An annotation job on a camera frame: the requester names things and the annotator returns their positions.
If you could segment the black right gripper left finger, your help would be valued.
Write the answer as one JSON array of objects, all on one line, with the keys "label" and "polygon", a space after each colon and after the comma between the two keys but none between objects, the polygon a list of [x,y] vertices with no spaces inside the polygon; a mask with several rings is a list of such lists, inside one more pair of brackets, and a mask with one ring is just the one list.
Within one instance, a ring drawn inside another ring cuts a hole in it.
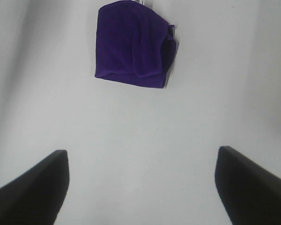
[{"label": "black right gripper left finger", "polygon": [[0,225],[52,225],[69,187],[66,150],[56,150],[0,188]]}]

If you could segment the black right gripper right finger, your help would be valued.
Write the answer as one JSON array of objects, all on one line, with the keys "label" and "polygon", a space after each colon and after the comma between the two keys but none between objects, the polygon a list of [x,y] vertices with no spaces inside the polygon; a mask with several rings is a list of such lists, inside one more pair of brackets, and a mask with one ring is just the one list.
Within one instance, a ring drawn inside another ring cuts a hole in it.
[{"label": "black right gripper right finger", "polygon": [[221,146],[215,186],[234,225],[281,225],[281,179],[230,146]]}]

